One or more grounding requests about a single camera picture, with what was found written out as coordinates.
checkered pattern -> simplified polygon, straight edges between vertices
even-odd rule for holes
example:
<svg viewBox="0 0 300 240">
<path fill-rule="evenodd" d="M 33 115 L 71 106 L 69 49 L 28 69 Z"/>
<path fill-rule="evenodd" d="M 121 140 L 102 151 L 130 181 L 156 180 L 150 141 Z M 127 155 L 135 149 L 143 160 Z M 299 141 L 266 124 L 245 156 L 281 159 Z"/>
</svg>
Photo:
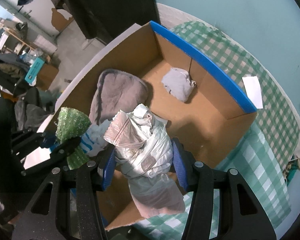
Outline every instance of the checkered pattern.
<svg viewBox="0 0 300 240">
<path fill-rule="evenodd" d="M 283 171 L 298 143 L 297 121 L 265 68 L 243 47 L 220 30 L 205 23 L 191 21 L 171 29 L 216 63 L 245 91 L 242 77 L 257 76 L 262 90 L 264 109 L 258 110 L 258 127 L 263 131 Z"/>
<path fill-rule="evenodd" d="M 280 166 L 256 122 L 253 122 L 237 147 L 217 167 L 223 171 L 230 168 L 236 168 L 244 177 L 276 228 L 291 211 L 289 195 Z M 191 199 L 192 193 L 184 196 L 186 213 L 156 216 L 134 226 L 151 239 L 181 239 Z M 219 203 L 219 192 L 215 190 L 210 239 L 218 233 Z"/>
</svg>

gray crumpled cloth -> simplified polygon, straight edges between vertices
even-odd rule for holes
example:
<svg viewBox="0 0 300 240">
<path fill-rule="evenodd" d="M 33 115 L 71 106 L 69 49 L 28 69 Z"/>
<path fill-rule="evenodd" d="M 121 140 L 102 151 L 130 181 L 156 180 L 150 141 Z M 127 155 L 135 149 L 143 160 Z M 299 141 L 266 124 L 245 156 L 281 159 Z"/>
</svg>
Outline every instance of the gray crumpled cloth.
<svg viewBox="0 0 300 240">
<path fill-rule="evenodd" d="M 14 111 L 18 122 L 18 130 L 27 129 L 29 127 L 39 127 L 51 114 L 51 112 L 47 112 L 39 106 L 31 104 L 25 106 L 22 99 L 16 102 Z"/>
<path fill-rule="evenodd" d="M 99 76 L 90 121 L 97 125 L 106 119 L 112 121 L 120 110 L 130 113 L 147 98 L 148 87 L 141 79 L 123 71 L 107 69 Z"/>
</svg>

green fabric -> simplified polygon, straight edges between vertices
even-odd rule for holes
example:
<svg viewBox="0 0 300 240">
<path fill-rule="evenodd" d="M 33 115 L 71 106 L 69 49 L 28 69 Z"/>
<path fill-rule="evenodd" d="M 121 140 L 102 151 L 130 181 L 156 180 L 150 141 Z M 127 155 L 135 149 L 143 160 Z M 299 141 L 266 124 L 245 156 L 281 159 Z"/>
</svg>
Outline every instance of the green fabric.
<svg viewBox="0 0 300 240">
<path fill-rule="evenodd" d="M 70 138 L 81 137 L 90 125 L 91 121 L 84 113 L 73 108 L 62 107 L 58 116 L 56 136 L 60 143 L 64 143 Z M 68 166 L 71 170 L 79 168 L 89 160 L 89 157 L 83 152 L 81 147 L 77 147 L 67 157 Z"/>
<path fill-rule="evenodd" d="M 258 109 L 257 125 L 263 131 L 283 171 L 297 146 L 300 130 L 287 100 L 264 67 L 220 30 L 205 23 L 191 21 L 171 31 L 207 55 L 244 92 L 242 77 L 258 77 L 264 109 Z"/>
<path fill-rule="evenodd" d="M 216 169 L 228 171 L 230 168 L 236 168 L 244 177 L 264 208 L 272 226 L 276 228 L 280 225 L 291 211 L 288 190 L 280 166 L 256 122 L 253 122 L 236 148 Z M 152 217 L 134 226 L 151 239 L 181 239 L 192 194 L 188 193 L 184 196 L 185 213 Z M 218 233 L 219 203 L 219 192 L 215 190 L 210 239 L 216 237 Z"/>
</svg>

gray floor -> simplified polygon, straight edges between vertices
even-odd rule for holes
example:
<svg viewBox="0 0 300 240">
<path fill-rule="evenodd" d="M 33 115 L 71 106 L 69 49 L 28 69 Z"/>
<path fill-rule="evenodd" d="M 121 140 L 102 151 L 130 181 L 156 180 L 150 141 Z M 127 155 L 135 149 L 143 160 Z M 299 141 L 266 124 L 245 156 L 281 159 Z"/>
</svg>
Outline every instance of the gray floor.
<svg viewBox="0 0 300 240">
<path fill-rule="evenodd" d="M 77 23 L 73 21 L 57 38 L 58 50 L 52 60 L 59 63 L 59 73 L 50 89 L 59 87 L 63 91 L 68 83 L 64 79 L 72 80 L 85 65 L 101 50 L 104 45 L 93 40 L 85 49 L 82 45 L 86 39 Z"/>
</svg>

blue stripe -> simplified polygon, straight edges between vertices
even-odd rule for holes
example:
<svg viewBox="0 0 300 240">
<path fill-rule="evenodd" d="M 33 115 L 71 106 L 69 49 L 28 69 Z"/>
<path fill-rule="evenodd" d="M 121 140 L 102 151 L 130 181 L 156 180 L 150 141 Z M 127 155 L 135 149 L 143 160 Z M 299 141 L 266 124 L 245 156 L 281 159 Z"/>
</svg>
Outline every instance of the blue stripe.
<svg viewBox="0 0 300 240">
<path fill-rule="evenodd" d="M 92 144 L 94 144 L 94 142 L 90 139 L 89 135 L 87 134 L 87 132 L 85 132 L 86 137 L 89 139 L 89 141 L 91 141 Z"/>
<path fill-rule="evenodd" d="M 223 88 L 233 97 L 237 104 L 245 113 L 254 113 L 257 111 L 254 104 L 241 90 L 241 88 L 216 64 L 214 64 L 206 55 L 202 54 L 194 46 L 169 31 L 167 28 L 157 24 L 153 21 L 150 22 L 152 30 L 170 41 L 173 45 L 183 50 L 188 56 L 193 58 L 199 63 L 208 73 L 214 77 L 215 80 L 223 86 Z"/>
<path fill-rule="evenodd" d="M 87 144 L 82 138 L 81 138 L 81 143 L 82 143 L 83 145 L 85 145 L 90 151 L 92 150 L 92 146 L 89 145 L 89 144 Z"/>
</svg>

